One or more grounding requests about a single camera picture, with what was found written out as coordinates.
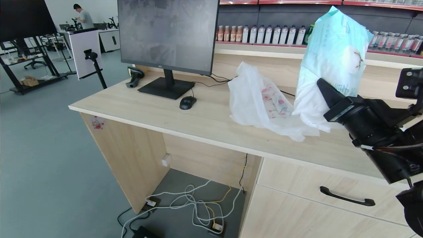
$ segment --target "floor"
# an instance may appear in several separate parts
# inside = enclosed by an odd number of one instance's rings
[[[128,77],[127,64],[120,62],[119,51],[102,54],[102,62],[108,86]],[[53,63],[59,72],[69,71],[65,62]],[[75,70],[73,61],[70,67]],[[18,78],[42,77],[48,70],[42,65],[24,70],[22,64],[11,69]],[[8,91],[13,84],[2,67],[0,75],[0,92]],[[1,237],[120,237],[121,227],[116,218],[129,203],[81,117],[68,109],[69,104],[100,90],[102,86],[96,75],[80,81],[76,75],[70,75],[67,80],[24,96],[12,92],[0,95]],[[205,182],[174,170],[164,181],[178,182],[173,191]],[[169,184],[163,183],[157,191],[170,189]],[[196,195],[198,199],[209,200],[222,197],[226,191],[227,186],[212,183]],[[222,204],[224,212],[231,209],[236,192],[233,189]],[[163,197],[160,205],[168,205],[173,199],[173,196]],[[237,237],[243,201],[241,193],[234,212],[228,217],[225,238]],[[122,220],[134,215],[130,210]],[[191,224],[191,217],[192,207],[163,210],[134,224],[152,228],[163,237],[209,237],[206,230]]]

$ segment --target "man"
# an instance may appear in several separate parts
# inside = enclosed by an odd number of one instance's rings
[[[74,4],[74,9],[81,14],[81,16],[77,17],[77,19],[81,22],[82,28],[94,28],[93,20],[86,10],[82,9],[78,4]]]

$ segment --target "black mouse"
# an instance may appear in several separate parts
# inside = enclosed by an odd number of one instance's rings
[[[188,110],[192,108],[192,105],[197,101],[197,99],[193,96],[187,96],[182,98],[181,103],[179,104],[179,108],[182,110]]]

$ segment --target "black handle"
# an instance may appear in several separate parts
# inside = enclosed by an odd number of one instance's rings
[[[341,200],[345,200],[345,201],[348,201],[348,202],[357,203],[357,204],[360,204],[360,205],[363,205],[363,206],[373,207],[374,205],[376,205],[376,203],[374,202],[373,199],[365,198],[364,202],[351,200],[351,199],[348,199],[348,198],[345,198],[345,197],[342,197],[342,196],[335,195],[335,194],[331,193],[328,188],[323,187],[323,186],[320,186],[320,191],[325,195],[332,196],[332,197],[335,197],[335,198],[339,198]]]

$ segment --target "plastic bag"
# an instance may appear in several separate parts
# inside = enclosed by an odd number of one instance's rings
[[[242,62],[238,77],[228,85],[231,91],[231,118],[241,125],[266,128],[295,141],[304,136],[318,136],[319,130],[305,125],[299,116],[292,116],[292,104],[256,67]]]
[[[301,62],[293,115],[326,132],[343,128],[324,119],[329,108],[316,82],[323,78],[345,96],[356,97],[372,37],[364,26],[336,7],[317,19]]]

